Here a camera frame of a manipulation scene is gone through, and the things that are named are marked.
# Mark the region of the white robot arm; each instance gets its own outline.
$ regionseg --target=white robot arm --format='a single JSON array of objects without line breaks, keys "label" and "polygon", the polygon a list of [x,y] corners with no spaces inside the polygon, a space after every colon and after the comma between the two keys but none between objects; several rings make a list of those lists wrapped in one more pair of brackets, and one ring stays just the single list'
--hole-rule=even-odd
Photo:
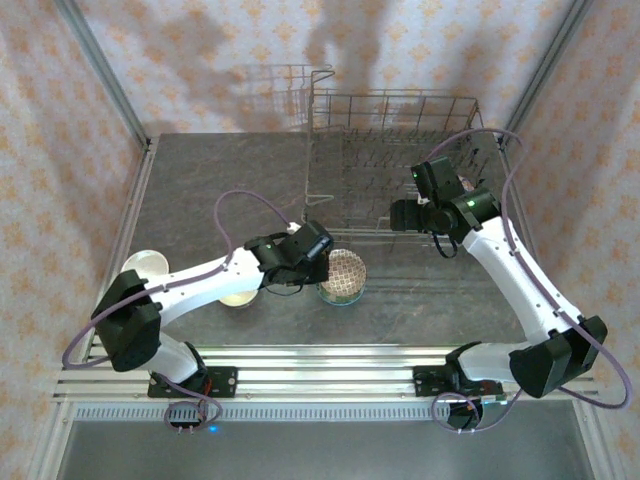
[{"label": "white robot arm", "polygon": [[[211,378],[197,350],[161,329],[191,310],[234,293],[273,284],[323,282],[328,278],[332,247],[331,235],[310,221],[302,227],[290,224],[287,232],[245,243],[228,263],[228,257],[222,257],[151,279],[141,279],[135,270],[127,270],[114,279],[93,318],[127,297],[150,293],[108,315],[96,325],[96,333],[116,371],[149,370],[157,381],[167,378],[203,393]],[[223,268],[218,274],[207,275],[219,267]]]},{"label": "white robot arm", "polygon": [[[414,379],[419,376],[422,388],[429,393],[465,395],[478,393],[474,389],[487,380],[516,382],[527,394],[540,398],[588,371],[598,352],[561,313],[576,319],[600,344],[607,335],[606,326],[597,316],[585,319],[564,298],[511,233],[510,221],[513,244],[507,241],[500,204],[493,194],[484,187],[465,192],[447,157],[411,170],[421,198],[393,203],[392,229],[448,235],[452,242],[462,244],[505,296],[526,338],[518,344],[470,343],[447,355],[444,367],[414,369]],[[531,272],[524,270],[516,254]],[[540,286],[559,307],[550,305]]]}]

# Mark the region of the ventilation grille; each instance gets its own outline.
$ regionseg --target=ventilation grille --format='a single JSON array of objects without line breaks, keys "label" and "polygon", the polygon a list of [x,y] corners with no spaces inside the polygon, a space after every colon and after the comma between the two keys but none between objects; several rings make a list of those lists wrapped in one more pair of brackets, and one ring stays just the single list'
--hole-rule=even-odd
[{"label": "ventilation grille", "polygon": [[[78,421],[158,421],[162,420],[166,405],[148,404],[85,404],[76,410]],[[436,408],[436,416],[445,419],[449,415],[447,405]],[[196,419],[195,409],[176,408],[170,420],[189,421]],[[222,421],[261,422],[357,422],[357,421],[419,421],[431,420],[431,411],[424,402],[415,405],[394,404],[256,404],[227,405]]]}]

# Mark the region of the metal wire rack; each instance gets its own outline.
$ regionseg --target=metal wire rack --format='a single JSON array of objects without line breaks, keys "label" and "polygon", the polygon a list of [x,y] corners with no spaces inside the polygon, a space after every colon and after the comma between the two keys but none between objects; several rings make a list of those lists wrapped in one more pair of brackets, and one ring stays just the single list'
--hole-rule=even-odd
[{"label": "metal wire rack", "polygon": [[[311,74],[305,218],[339,238],[429,242],[425,235],[391,232],[391,203],[416,198],[409,167],[461,130],[482,126],[478,101],[434,90],[343,93],[319,88],[331,70]],[[504,178],[492,135],[466,138],[443,152],[473,186]]]}]

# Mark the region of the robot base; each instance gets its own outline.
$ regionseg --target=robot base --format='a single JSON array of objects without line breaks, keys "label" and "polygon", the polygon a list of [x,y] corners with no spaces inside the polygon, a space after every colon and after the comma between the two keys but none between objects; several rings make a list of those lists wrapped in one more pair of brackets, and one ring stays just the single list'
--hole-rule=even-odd
[{"label": "robot base", "polygon": [[[206,368],[207,375],[212,382],[211,391],[207,396],[212,398],[234,398],[238,386],[238,369],[236,367]],[[174,390],[162,380],[158,381],[154,377],[149,380],[147,395],[149,398],[192,398]]]},{"label": "robot base", "polygon": [[441,393],[454,392],[465,397],[504,396],[502,385],[491,380],[456,382],[447,365],[413,367],[413,384],[416,397],[435,397]]}]

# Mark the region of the black joint housing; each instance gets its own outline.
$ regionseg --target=black joint housing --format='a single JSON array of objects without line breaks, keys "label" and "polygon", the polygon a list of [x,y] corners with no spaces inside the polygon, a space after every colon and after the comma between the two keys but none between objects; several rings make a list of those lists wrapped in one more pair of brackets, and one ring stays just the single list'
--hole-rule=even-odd
[{"label": "black joint housing", "polygon": [[[580,326],[599,343],[607,337],[607,327],[598,316],[581,317]],[[542,398],[574,378],[588,372],[598,355],[574,329],[509,354],[509,367],[518,385],[534,398]]]},{"label": "black joint housing", "polygon": [[245,243],[244,248],[260,262],[259,269],[265,273],[263,287],[313,284],[329,278],[333,237],[316,221],[305,223],[292,235],[278,233],[255,238]]},{"label": "black joint housing", "polygon": [[[91,318],[121,300],[144,291],[145,282],[135,270],[121,272]],[[145,296],[116,310],[96,325],[96,333],[116,372],[138,368],[156,354],[160,345],[160,308],[149,296]]]},{"label": "black joint housing", "polygon": [[449,235],[462,243],[471,230],[479,230],[482,223],[500,215],[500,202],[485,187],[466,192],[448,157],[411,167],[413,179],[422,198],[398,200],[390,210],[391,230],[418,231]]}]

